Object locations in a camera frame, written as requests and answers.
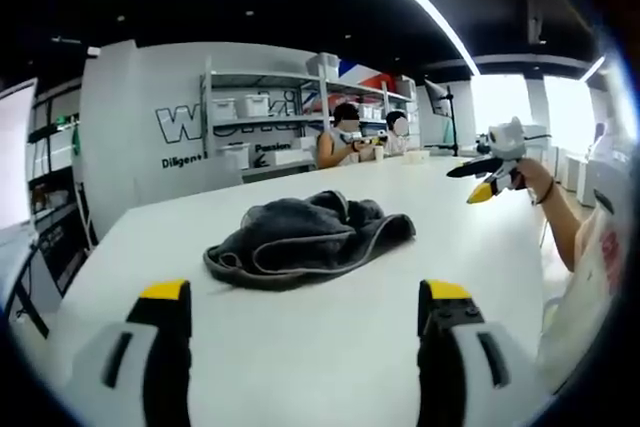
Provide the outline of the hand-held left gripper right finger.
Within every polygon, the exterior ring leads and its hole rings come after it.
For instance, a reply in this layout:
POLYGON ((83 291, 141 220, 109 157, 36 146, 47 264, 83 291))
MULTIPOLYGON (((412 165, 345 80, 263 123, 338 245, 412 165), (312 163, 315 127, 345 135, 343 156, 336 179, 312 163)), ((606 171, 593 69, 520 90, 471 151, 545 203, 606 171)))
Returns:
POLYGON ((419 285, 419 426, 523 426, 538 408, 533 359, 463 287, 419 285))

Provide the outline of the person's right hand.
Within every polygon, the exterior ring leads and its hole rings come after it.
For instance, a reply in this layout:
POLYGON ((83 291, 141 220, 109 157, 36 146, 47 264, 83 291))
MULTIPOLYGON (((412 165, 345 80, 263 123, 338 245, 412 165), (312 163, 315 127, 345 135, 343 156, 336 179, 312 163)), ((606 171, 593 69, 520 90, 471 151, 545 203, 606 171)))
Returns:
POLYGON ((522 158, 517 162, 520 173, 520 188, 530 189, 535 195, 535 205, 543 204, 551 195, 555 180, 539 161, 522 158))

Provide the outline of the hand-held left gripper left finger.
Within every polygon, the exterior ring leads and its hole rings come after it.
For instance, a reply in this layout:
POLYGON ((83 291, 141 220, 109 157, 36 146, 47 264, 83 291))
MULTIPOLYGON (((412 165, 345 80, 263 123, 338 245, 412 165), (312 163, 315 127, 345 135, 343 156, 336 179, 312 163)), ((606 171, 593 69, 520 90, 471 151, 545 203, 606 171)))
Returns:
POLYGON ((69 409, 83 426, 189 426, 191 337, 190 282, 149 286, 74 356, 69 409))

